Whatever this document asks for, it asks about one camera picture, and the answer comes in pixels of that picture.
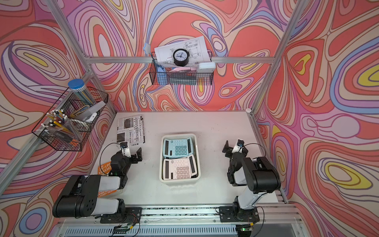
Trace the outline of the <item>light blue calculator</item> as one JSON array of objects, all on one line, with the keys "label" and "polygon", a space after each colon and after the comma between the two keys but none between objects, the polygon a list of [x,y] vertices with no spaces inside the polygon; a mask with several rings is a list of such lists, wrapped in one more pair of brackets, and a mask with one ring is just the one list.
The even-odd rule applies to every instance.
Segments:
[{"label": "light blue calculator", "polygon": [[191,138],[186,139],[164,139],[162,154],[168,159],[188,157],[193,154],[193,143]]}]

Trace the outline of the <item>pink calculator back top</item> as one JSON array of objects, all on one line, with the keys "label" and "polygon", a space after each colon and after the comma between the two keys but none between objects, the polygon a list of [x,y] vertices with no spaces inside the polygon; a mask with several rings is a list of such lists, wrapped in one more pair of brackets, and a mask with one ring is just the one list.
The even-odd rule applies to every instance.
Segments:
[{"label": "pink calculator back top", "polygon": [[198,175],[194,155],[177,159],[163,160],[163,180],[182,180]]}]

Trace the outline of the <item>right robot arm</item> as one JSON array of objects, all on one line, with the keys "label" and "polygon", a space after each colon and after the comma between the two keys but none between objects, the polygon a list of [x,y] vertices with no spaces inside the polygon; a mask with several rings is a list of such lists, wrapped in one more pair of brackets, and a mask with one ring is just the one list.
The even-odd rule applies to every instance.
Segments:
[{"label": "right robot arm", "polygon": [[221,222],[259,222],[257,203],[267,194],[281,187],[276,168],[266,157],[249,158],[248,149],[243,140],[234,147],[226,141],[222,152],[229,158],[227,178],[234,187],[244,186],[244,191],[236,196],[231,206],[220,206]]}]

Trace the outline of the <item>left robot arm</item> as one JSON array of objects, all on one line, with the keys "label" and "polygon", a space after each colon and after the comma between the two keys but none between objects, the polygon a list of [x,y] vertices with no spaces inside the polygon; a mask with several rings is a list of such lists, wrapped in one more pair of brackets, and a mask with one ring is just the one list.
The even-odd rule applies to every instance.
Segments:
[{"label": "left robot arm", "polygon": [[101,198],[100,192],[123,190],[132,164],[143,160],[142,148],[135,155],[126,155],[122,148],[111,158],[108,175],[73,175],[55,201],[52,214],[56,218],[100,216],[101,223],[126,223],[136,217],[121,198]]}]

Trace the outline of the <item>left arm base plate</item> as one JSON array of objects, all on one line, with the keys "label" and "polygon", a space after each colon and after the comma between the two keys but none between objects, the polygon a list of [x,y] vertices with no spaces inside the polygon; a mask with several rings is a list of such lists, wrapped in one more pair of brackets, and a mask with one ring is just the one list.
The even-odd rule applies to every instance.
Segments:
[{"label": "left arm base plate", "polygon": [[105,214],[101,216],[101,224],[136,224],[142,214],[141,207],[126,207],[114,214]]}]

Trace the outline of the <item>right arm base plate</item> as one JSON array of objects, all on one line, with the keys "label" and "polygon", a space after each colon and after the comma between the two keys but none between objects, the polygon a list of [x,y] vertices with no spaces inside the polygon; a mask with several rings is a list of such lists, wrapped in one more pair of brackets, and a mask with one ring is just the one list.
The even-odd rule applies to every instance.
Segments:
[{"label": "right arm base plate", "polygon": [[255,224],[260,221],[256,208],[244,210],[235,206],[220,206],[218,213],[220,214],[220,221],[223,223],[249,222]]}]

